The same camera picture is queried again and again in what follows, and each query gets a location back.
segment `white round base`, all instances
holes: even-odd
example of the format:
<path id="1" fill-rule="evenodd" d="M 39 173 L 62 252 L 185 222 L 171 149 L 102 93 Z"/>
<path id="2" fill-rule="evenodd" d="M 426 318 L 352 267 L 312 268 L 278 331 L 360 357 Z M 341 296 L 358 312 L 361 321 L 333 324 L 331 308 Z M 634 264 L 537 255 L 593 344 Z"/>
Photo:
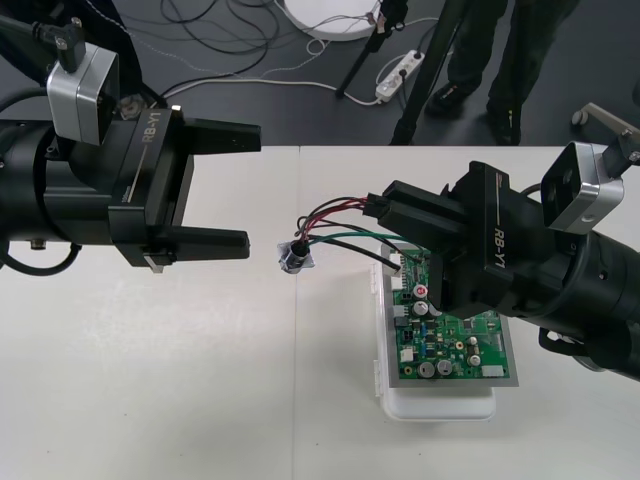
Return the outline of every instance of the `white round base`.
<path id="1" fill-rule="evenodd" d="M 346 42 L 371 35 L 373 26 L 366 20 L 341 18 L 328 21 L 332 17 L 345 15 L 363 16 L 375 8 L 375 0 L 280 0 L 289 14 L 289 19 L 300 30 L 320 40 Z"/>

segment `white table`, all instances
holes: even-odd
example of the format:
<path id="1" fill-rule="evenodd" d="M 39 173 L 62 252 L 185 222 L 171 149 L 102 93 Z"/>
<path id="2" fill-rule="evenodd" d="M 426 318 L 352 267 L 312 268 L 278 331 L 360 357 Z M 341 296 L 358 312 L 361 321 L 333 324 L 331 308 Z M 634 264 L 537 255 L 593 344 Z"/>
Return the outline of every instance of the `white table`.
<path id="1" fill-rule="evenodd" d="M 297 215 L 331 197 L 396 178 L 439 191 L 472 159 L 522 188 L 558 152 L 305 147 L 198 159 L 185 223 L 247 229 L 249 261 L 153 276 L 114 249 L 85 248 L 55 279 L 3 269 L 0 478 L 634 478 L 640 383 L 544 352 L 536 329 L 513 321 L 521 386 L 497 392 L 491 422 L 395 423 L 373 396 L 369 260 L 319 246 L 318 267 L 298 277 L 276 263 Z M 601 230 L 638 247 L 637 172 L 626 183 Z"/>

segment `screw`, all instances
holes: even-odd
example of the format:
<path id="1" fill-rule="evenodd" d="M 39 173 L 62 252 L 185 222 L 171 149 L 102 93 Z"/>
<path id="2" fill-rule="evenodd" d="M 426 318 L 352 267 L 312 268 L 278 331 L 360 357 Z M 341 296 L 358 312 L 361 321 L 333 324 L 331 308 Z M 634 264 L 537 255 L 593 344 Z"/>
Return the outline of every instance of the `screw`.
<path id="1" fill-rule="evenodd" d="M 47 242 L 41 238 L 31 240 L 31 250 L 44 250 L 47 248 Z"/>
<path id="2" fill-rule="evenodd" d="M 58 47 L 58 50 L 66 50 L 67 42 L 64 38 L 56 37 L 56 47 Z"/>

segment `circuit board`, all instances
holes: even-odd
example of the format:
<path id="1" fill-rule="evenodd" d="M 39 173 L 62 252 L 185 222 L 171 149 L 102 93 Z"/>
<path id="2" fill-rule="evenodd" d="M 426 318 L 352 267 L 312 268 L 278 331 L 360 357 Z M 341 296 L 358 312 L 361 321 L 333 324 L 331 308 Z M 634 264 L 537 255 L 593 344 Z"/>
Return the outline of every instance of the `circuit board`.
<path id="1" fill-rule="evenodd" d="M 404 252 L 416 261 L 394 251 L 391 255 L 402 265 L 401 277 L 392 283 L 399 378 L 508 379 L 500 316 L 488 311 L 460 319 L 439 312 L 427 299 L 428 252 Z"/>

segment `red wire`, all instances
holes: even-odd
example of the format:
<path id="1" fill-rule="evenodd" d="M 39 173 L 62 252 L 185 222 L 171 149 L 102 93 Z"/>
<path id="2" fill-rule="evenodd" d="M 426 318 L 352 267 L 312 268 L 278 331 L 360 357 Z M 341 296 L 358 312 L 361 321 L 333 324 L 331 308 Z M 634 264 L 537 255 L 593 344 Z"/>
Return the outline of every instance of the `red wire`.
<path id="1" fill-rule="evenodd" d="M 328 215 L 331 215 L 332 213 L 336 213 L 336 212 L 342 212 L 342 211 L 345 211 L 345 210 L 358 209 L 366 201 L 367 201 L 366 198 L 357 198 L 357 199 L 354 199 L 354 200 L 347 200 L 346 202 L 343 202 L 343 203 L 341 203 L 339 205 L 336 205 L 335 207 L 331 207 L 326 212 L 324 212 L 322 215 L 317 216 L 316 218 L 314 218 L 313 220 L 311 220 L 309 222 L 309 224 L 307 225 L 307 228 L 303 232 L 302 238 L 307 239 L 307 237 L 309 236 L 309 232 L 313 228 L 313 226 L 316 223 L 318 223 L 318 221 L 322 220 L 323 218 L 327 217 Z"/>

